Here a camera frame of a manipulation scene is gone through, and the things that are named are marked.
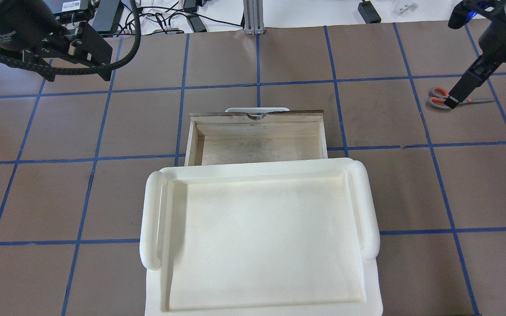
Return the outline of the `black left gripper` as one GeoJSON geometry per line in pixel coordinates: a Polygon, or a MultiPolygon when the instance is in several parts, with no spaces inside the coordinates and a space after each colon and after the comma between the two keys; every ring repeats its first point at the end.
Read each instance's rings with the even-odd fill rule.
{"type": "Polygon", "coordinates": [[[43,0],[0,0],[0,58],[48,66],[59,58],[71,64],[110,64],[112,48],[89,21],[60,24],[43,0]]]}

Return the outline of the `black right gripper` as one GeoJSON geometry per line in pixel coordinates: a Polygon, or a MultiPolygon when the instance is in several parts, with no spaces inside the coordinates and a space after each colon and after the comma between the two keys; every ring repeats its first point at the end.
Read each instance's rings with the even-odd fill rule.
{"type": "Polygon", "coordinates": [[[506,63],[506,0],[462,0],[453,8],[448,27],[460,29],[478,14],[490,20],[490,25],[478,40],[480,56],[448,93],[445,105],[450,109],[464,102],[506,63]]]}

